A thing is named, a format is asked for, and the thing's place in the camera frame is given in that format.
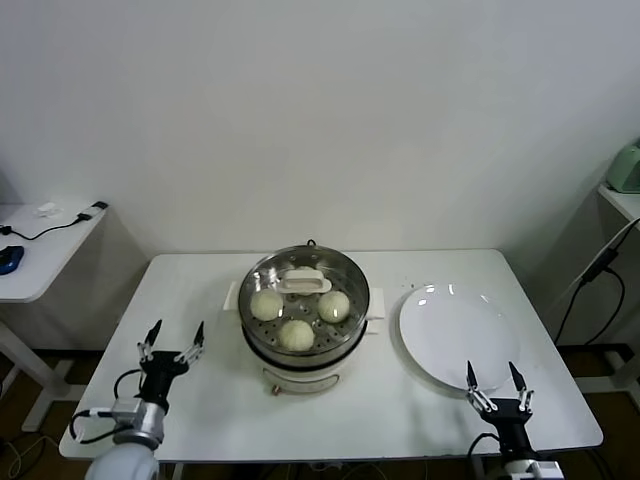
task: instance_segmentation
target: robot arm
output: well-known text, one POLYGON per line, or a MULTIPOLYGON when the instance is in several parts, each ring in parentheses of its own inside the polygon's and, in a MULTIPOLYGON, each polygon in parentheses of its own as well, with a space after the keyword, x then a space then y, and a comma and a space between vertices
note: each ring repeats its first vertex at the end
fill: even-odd
POLYGON ((76 413, 69 425, 71 437, 88 444, 113 435, 113 448, 94 460, 87 480, 151 480, 158 474, 158 461, 153 452, 164 440, 163 421, 169 412, 167 397, 173 380, 187 373, 204 351, 204 323, 196 332, 193 344, 184 352, 152 351, 162 320, 138 343, 140 368, 144 382, 133 398, 117 398, 111 408, 95 408, 76 413), (113 418, 116 427, 91 439, 80 439, 75 422, 80 417, 113 418))
POLYGON ((531 399, 533 390, 528 390, 522 374, 509 362, 513 383, 518 398, 489 398, 478 388, 471 362, 467 362, 467 399, 480 418, 493 425, 500 439, 505 480, 564 480, 557 462, 540 461, 531 448, 525 424, 533 415, 531 399))

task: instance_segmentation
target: blue mouse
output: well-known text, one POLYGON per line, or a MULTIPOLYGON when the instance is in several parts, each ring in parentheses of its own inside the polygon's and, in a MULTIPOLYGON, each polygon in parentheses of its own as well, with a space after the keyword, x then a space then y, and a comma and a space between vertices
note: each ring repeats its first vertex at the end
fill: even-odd
POLYGON ((0 250, 0 275, 13 272, 24 256, 24 247, 9 246, 0 250))

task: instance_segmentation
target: green appliance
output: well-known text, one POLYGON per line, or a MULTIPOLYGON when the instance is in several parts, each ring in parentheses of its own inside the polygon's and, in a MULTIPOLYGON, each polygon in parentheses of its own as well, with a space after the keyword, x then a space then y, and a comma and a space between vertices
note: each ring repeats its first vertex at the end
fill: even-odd
POLYGON ((640 193, 640 138, 618 152, 607 172, 607 183, 621 193, 640 193))

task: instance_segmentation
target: white plate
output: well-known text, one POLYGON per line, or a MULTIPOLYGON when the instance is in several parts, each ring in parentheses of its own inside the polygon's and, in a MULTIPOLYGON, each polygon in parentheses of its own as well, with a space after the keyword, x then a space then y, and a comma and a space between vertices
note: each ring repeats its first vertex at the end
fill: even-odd
POLYGON ((491 299, 460 284, 426 285, 409 295, 400 311, 400 335, 409 354, 431 377, 455 390, 467 389, 467 360, 481 390, 495 390, 511 377, 520 342, 491 299))

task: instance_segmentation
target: white handle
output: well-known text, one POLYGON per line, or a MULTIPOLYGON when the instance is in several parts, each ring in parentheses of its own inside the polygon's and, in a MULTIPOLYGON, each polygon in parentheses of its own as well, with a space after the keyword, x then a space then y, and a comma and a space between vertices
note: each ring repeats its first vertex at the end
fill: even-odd
POLYGON ((326 293, 331 290, 331 282, 324 278, 320 270, 288 270, 278 284, 280 293, 326 293))

